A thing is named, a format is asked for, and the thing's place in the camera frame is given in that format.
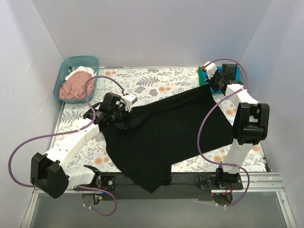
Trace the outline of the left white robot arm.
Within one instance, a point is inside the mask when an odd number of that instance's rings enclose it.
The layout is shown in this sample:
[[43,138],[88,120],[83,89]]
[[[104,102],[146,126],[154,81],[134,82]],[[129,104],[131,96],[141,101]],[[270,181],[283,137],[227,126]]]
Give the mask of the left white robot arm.
[[76,133],[68,134],[44,154],[36,153],[31,159],[30,182],[54,199],[67,189],[85,186],[96,190],[102,186],[101,172],[84,165],[68,168],[77,153],[108,124],[124,125],[137,96],[106,93],[102,102],[92,105],[78,121]]

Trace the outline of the black t shirt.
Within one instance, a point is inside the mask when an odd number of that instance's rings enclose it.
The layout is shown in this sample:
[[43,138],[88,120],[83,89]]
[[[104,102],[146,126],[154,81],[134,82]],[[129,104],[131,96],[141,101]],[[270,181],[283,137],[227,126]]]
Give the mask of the black t shirt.
[[206,85],[134,107],[125,130],[108,124],[102,133],[115,166],[148,189],[168,180],[173,164],[233,141],[232,125]]

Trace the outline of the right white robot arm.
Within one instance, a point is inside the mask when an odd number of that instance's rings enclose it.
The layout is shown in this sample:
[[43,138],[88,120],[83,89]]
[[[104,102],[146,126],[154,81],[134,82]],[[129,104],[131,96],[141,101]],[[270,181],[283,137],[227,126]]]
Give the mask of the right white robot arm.
[[233,142],[215,174],[215,184],[225,189],[241,182],[240,166],[254,146],[266,138],[270,107],[254,99],[243,83],[237,81],[236,64],[223,64],[219,69],[215,63],[206,62],[202,69],[211,89],[228,96],[237,108],[232,125]]

